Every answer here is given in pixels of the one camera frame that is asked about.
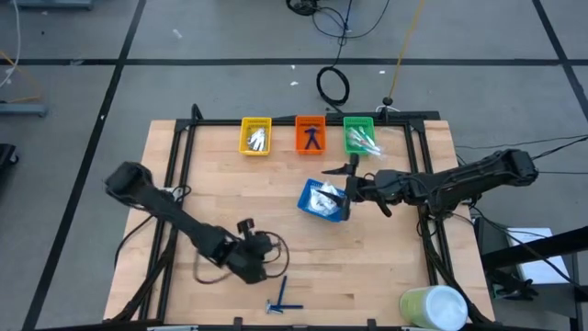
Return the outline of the green and white cup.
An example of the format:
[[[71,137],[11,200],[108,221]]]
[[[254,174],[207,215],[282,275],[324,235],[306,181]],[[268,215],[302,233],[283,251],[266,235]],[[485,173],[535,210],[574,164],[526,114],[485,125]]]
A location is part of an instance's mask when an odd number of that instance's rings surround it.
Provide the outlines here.
[[[440,331],[459,331],[469,317],[463,296],[446,285],[406,291],[400,298],[400,312],[412,325]]]

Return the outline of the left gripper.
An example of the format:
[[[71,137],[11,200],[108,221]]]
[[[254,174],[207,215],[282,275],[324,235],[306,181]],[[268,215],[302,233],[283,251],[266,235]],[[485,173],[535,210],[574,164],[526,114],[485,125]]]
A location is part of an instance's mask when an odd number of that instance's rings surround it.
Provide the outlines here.
[[[266,280],[265,255],[273,249],[269,235],[262,231],[254,232],[253,219],[237,223],[237,229],[243,239],[237,241],[232,248],[226,266],[246,284]]]

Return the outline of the bagged blue toothbrush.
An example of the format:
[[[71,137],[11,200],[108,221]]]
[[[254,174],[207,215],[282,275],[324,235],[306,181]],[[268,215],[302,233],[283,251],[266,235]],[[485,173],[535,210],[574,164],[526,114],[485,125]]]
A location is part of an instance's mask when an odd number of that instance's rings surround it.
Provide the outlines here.
[[[381,155],[381,150],[377,145],[368,136],[357,131],[349,131],[347,133],[347,142],[363,152]]]

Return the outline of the white box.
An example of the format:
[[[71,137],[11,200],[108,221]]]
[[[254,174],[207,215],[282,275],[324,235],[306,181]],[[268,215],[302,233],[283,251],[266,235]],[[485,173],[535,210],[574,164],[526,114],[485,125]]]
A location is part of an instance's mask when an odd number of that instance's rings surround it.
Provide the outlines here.
[[[520,243],[527,244],[553,235],[548,227],[507,227],[506,231],[509,233],[507,237],[509,246],[517,246]],[[554,265],[564,276],[570,276],[561,256],[549,257],[548,262]],[[516,268],[524,280],[532,280],[535,285],[568,283],[558,271],[543,260],[518,264]]]

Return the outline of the grey metal floor beam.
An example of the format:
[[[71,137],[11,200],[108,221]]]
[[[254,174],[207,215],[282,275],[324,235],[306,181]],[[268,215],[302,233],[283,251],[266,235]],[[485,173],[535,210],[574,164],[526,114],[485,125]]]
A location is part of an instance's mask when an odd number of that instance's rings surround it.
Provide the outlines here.
[[[0,115],[21,115],[45,117],[48,108],[42,104],[0,103]]]

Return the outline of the yellow plastic basket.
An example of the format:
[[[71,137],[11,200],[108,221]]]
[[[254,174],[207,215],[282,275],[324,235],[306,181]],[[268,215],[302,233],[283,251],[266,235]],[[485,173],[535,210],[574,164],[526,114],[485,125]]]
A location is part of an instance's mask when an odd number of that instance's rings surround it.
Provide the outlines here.
[[[239,152],[249,156],[266,156],[271,149],[272,119],[267,117],[245,117],[242,118]],[[252,134],[261,134],[267,139],[266,150],[263,152],[251,151],[248,148],[247,140]]]

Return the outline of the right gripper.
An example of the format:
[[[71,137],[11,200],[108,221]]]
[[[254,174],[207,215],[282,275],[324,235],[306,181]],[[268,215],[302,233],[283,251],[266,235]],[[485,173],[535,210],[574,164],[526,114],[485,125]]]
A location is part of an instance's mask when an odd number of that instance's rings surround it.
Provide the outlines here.
[[[376,201],[377,190],[375,181],[358,177],[356,175],[359,166],[359,155],[350,154],[347,164],[342,167],[330,170],[323,170],[325,175],[346,175],[345,196],[341,197],[333,193],[320,190],[319,193],[332,200],[338,207],[342,207],[342,219],[348,220],[350,217],[350,207],[352,202]]]

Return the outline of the grey metal floor plate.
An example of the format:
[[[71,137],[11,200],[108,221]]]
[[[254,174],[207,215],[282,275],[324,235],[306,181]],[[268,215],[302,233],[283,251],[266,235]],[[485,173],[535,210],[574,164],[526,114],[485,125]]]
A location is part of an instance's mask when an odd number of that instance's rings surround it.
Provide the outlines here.
[[[94,0],[11,0],[17,7],[39,7],[39,8],[83,8],[92,10]]]

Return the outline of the black caster base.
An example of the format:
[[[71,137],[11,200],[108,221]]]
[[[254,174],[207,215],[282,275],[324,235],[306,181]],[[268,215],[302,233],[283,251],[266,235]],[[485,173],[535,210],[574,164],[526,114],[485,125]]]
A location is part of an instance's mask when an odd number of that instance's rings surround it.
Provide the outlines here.
[[[16,146],[8,143],[0,143],[0,168],[17,164],[19,157]]]

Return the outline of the blue plastic basket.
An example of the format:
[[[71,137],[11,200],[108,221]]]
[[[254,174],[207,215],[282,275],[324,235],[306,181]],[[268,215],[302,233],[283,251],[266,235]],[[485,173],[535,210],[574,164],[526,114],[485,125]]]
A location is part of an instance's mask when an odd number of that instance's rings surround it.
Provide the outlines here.
[[[308,209],[308,206],[309,206],[309,197],[310,197],[310,194],[311,194],[311,190],[312,189],[316,189],[316,190],[320,191],[320,188],[321,188],[321,186],[322,186],[323,183],[324,182],[320,182],[320,181],[317,181],[315,179],[309,178],[307,180],[305,186],[304,186],[303,191],[301,192],[300,199],[298,201],[297,206],[298,206],[298,208],[300,210],[305,211],[305,212],[307,212],[309,214],[312,214],[314,216],[317,216],[319,218],[322,218],[322,219],[324,219],[326,221],[329,221],[329,222],[332,222],[332,223],[339,223],[339,222],[341,222],[343,220],[342,219],[342,212],[341,212],[341,208],[340,207],[339,207],[339,211],[337,213],[334,213],[334,214],[332,214],[332,215],[330,215],[328,217],[325,217],[323,215],[320,215],[319,213],[310,211]],[[345,195],[345,192],[342,189],[339,189],[339,192],[342,194],[342,197]]]

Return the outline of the green plastic basket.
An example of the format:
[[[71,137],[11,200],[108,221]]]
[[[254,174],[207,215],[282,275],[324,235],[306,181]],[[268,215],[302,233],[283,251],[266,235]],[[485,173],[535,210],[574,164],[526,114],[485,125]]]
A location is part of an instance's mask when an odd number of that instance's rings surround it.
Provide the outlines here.
[[[347,133],[357,131],[358,127],[363,127],[365,132],[376,144],[374,120],[370,117],[345,117],[344,118],[344,146],[348,154],[357,154],[356,148],[347,142]]]

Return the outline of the black aluminium rig frame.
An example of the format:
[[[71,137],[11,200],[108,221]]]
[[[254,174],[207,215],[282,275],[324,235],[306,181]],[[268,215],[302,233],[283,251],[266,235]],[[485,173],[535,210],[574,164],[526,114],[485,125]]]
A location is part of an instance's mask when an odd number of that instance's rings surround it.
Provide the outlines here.
[[[246,327],[343,329],[365,327],[368,319],[402,325],[401,295],[429,281],[417,210],[399,205],[386,217],[375,204],[362,203],[349,221],[331,223],[297,206],[309,178],[324,181],[323,170],[347,161],[341,121],[329,124],[323,154],[297,153],[290,119],[274,120],[269,155],[243,155],[239,140],[238,120],[200,120],[193,134],[179,121],[155,120],[142,162],[157,185],[190,186],[184,208],[194,218],[229,230],[251,218],[258,229],[282,236],[289,255],[272,257],[269,279],[248,285],[197,259],[189,239],[179,235],[172,268],[155,282],[141,317],[199,328],[231,325],[234,317]],[[267,314],[284,276],[282,304],[304,308]]]

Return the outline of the black cart stand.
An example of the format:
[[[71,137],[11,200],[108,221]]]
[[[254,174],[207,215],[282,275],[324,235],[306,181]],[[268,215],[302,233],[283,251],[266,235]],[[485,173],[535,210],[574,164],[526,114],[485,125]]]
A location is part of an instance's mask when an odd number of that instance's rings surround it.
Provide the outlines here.
[[[481,253],[482,267],[494,299],[531,302],[543,312],[561,315],[568,320],[566,331],[588,331],[584,324],[588,314],[582,307],[588,304],[588,281],[581,282],[578,255],[588,252],[588,226],[553,234],[527,244],[509,246],[508,226],[482,216],[474,219],[474,231]],[[564,276],[549,257],[561,256],[570,274]],[[524,280],[516,266],[543,260],[568,281],[567,284],[535,285]]]

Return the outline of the orange plastic basket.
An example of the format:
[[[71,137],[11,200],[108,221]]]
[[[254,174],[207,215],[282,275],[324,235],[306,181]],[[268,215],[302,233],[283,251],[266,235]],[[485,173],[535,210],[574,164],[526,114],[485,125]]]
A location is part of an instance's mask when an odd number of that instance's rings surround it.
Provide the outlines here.
[[[326,118],[297,116],[295,119],[296,151],[298,154],[323,154],[326,150]]]

